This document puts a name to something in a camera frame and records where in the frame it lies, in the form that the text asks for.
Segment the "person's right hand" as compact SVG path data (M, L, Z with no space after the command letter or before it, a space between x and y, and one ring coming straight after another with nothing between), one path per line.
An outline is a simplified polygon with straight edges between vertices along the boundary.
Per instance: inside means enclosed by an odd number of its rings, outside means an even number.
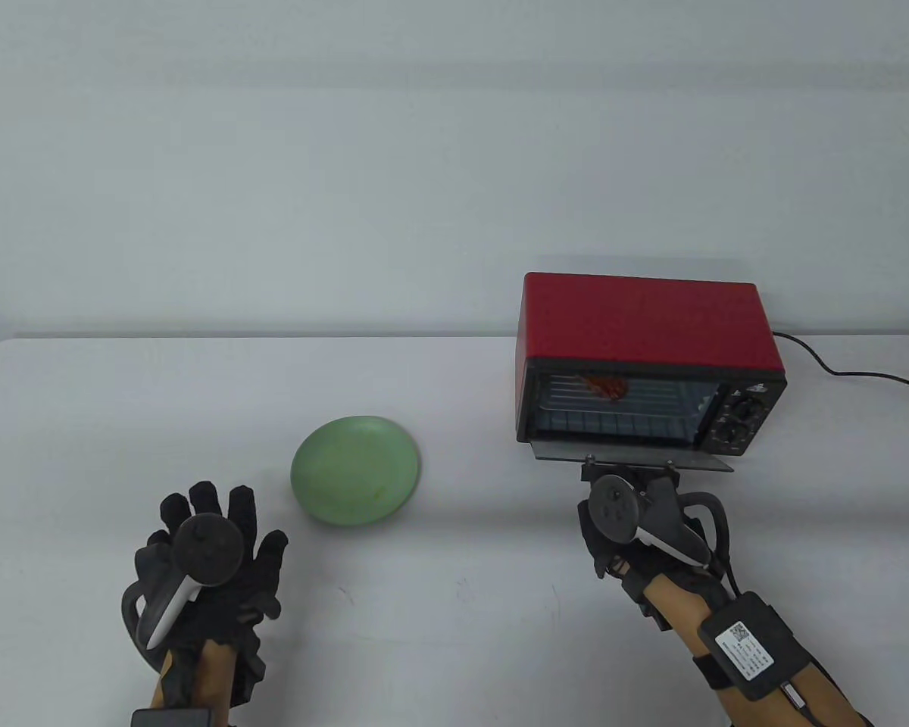
M695 586L724 602L723 580L734 585L730 526L720 499L679 492L673 468L583 465L589 492L576 506L579 529L598 578L620 579L639 606L658 576Z

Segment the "person's left hand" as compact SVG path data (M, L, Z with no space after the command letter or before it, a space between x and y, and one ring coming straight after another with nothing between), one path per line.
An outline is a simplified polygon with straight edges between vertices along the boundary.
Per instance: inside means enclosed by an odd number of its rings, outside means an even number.
M205 710L218 724L263 681L257 627L278 619L289 542L258 536L253 489L240 485L227 509L209 481L160 504L163 526L135 553L135 582L121 599L127 634L159 675L153 709Z

